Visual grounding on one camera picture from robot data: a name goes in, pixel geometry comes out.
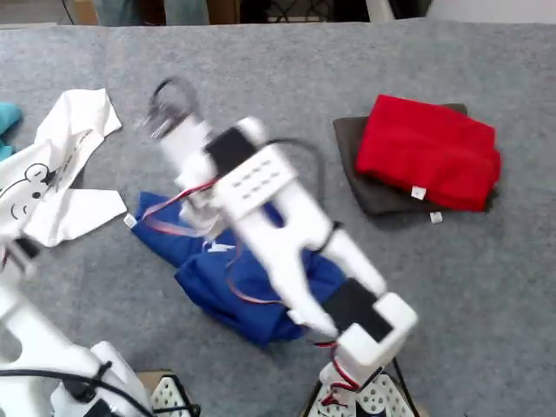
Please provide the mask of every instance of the red cloth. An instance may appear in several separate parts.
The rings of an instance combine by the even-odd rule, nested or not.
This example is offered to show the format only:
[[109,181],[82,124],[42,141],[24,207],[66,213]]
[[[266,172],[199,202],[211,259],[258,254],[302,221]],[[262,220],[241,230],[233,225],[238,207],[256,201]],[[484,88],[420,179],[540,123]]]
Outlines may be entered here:
[[494,128],[454,110],[378,96],[355,170],[444,207],[481,211],[500,179]]

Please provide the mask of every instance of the clothing tag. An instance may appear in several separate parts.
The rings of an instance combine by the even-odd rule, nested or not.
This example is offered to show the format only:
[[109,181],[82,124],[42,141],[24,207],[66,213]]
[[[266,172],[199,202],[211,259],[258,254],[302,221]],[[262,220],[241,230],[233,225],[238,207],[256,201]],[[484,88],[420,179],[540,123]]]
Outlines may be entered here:
[[433,211],[430,216],[433,224],[442,223],[442,213],[440,211]]
[[416,198],[417,200],[422,200],[425,198],[425,194],[427,193],[427,189],[422,187],[417,187],[416,185],[411,188],[411,196]]
[[130,213],[125,215],[125,217],[123,218],[123,222],[128,226],[128,228],[134,228],[137,224],[137,220]]

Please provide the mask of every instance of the folded gray cloth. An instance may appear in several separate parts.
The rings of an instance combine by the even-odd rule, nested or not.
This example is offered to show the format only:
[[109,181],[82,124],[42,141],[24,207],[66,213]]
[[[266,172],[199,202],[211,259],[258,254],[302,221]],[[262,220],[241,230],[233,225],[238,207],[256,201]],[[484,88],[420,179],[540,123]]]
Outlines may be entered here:
[[[442,104],[445,107],[467,114],[464,104]],[[347,181],[354,193],[355,200],[367,215],[384,215],[403,212],[442,211],[443,208],[433,202],[417,200],[407,191],[386,185],[380,180],[355,172],[355,159],[359,152],[367,116],[342,117],[333,121],[336,141],[340,150],[341,164],[346,172]]]

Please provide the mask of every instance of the black cable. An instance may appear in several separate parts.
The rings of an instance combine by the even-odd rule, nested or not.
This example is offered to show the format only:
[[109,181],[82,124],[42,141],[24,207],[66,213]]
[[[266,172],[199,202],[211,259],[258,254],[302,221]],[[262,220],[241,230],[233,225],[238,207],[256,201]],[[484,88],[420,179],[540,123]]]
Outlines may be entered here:
[[[133,398],[131,395],[129,395],[122,389],[118,387],[114,387],[108,382],[104,382],[102,380],[96,380],[95,378],[89,376],[69,374],[66,372],[48,371],[42,369],[0,369],[0,377],[3,376],[4,377],[35,376],[38,378],[49,378],[53,380],[74,381],[74,382],[82,382],[85,384],[90,384],[92,387],[99,387],[107,391],[110,391],[113,394],[121,396],[145,417],[155,417],[155,415],[151,413],[143,404],[141,404],[138,400]],[[193,417],[198,417],[199,413],[201,412],[201,408],[196,404],[191,404],[188,407],[189,407],[189,411],[191,412],[191,415]]]
[[289,145],[294,145],[299,148],[304,148],[313,154],[314,159],[316,160],[317,166],[317,192],[316,192],[316,200],[321,205],[322,209],[326,212],[324,198],[326,194],[325,190],[325,159],[324,155],[322,154],[321,150],[318,146],[313,145],[309,142],[304,142],[299,139],[295,139],[293,137],[279,137],[276,139],[271,139],[265,143],[265,145],[271,145],[273,143],[286,143]]
[[403,379],[403,373],[401,372],[400,364],[398,363],[398,359],[394,357],[392,359],[392,363],[394,364],[394,369],[398,374],[398,379],[400,380],[401,389],[403,394],[406,396],[407,403],[409,404],[409,408],[411,408],[412,413],[415,417],[420,417],[419,412],[417,411],[417,407],[414,404],[413,398],[411,398],[411,394],[409,393],[409,389],[407,389],[406,381]]
[[173,413],[174,411],[188,411],[192,417],[196,417],[199,414],[201,414],[201,407],[198,404],[191,404],[188,406],[156,408],[153,410],[153,413],[155,414]]
[[70,11],[68,10],[68,5],[66,4],[66,0],[60,1],[62,2],[63,9],[66,10],[66,15],[68,15],[69,21],[75,26],[76,23],[73,21],[73,17],[71,17]]

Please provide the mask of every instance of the gray felt table surface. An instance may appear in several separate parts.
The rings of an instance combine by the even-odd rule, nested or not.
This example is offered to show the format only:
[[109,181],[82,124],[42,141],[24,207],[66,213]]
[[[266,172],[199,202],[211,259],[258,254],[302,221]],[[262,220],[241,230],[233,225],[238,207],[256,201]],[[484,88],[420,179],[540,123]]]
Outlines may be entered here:
[[[433,416],[553,416],[556,409],[556,26],[406,21],[206,28],[0,31],[0,100],[23,107],[17,146],[66,89],[106,87],[123,123],[84,187],[174,193],[174,173],[133,129],[165,76],[189,77],[218,129],[248,115],[273,136],[318,142],[327,204],[389,287],[420,315],[400,354]],[[370,222],[343,174],[332,120],[379,93],[461,102],[496,127],[500,196],[487,214]],[[310,157],[288,152],[314,189]],[[111,341],[137,370],[169,367],[207,416],[295,416],[327,354],[304,340],[266,350],[193,305],[173,269],[121,220],[43,251],[23,287],[75,342]]]

